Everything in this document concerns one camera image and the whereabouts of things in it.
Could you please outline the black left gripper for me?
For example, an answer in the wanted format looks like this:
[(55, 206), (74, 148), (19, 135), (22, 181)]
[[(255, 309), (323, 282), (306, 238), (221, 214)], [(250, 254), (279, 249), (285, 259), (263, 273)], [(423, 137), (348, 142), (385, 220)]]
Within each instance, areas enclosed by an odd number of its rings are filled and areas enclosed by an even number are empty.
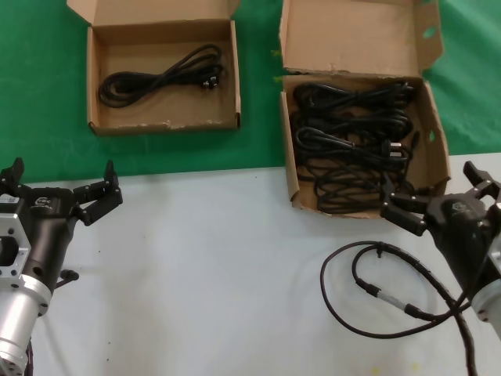
[(1, 170), (1, 195), (18, 196), (27, 206), (27, 237), (31, 246), (23, 274), (56, 288), (77, 219), (86, 226), (97, 222), (123, 203), (112, 160), (106, 163), (103, 180), (75, 188), (30, 188), (20, 183), (24, 162), (17, 157)]

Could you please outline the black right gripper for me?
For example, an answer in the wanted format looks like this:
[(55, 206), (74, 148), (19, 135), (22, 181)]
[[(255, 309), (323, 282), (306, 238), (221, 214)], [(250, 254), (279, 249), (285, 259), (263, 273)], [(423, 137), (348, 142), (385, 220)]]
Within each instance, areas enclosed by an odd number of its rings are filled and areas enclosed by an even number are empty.
[[(485, 286), (500, 278), (487, 252), (500, 234), (500, 210), (487, 209), (480, 201), (489, 196), (500, 203), (500, 182), (472, 161), (463, 166), (463, 174), (472, 185), (466, 194), (430, 197), (396, 193), (393, 182), (381, 176), (380, 216), (420, 237), (428, 229), (466, 299), (471, 301)], [(424, 215), (425, 220), (417, 214)]]

